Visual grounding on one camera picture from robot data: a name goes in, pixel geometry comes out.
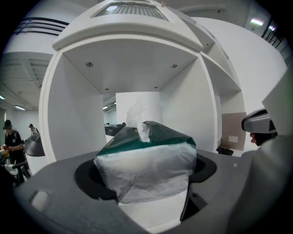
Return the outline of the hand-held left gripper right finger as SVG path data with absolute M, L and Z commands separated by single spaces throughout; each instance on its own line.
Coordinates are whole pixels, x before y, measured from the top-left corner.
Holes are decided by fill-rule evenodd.
M 286 208 L 291 207 L 292 176 L 292 136 L 278 136 L 240 157 L 201 150 L 189 179 L 180 231 L 277 233 Z

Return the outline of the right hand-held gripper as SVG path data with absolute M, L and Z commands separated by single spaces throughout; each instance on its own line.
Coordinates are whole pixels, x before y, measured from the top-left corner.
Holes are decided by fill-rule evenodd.
M 289 66 L 283 77 L 263 100 L 278 135 L 293 134 L 293 67 Z

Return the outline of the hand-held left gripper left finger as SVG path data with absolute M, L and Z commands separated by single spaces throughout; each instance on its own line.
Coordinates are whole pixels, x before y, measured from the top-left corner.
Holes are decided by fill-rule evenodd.
M 93 162 L 95 152 L 42 168 L 14 191 L 24 211 L 50 234 L 143 234 L 118 206 Z

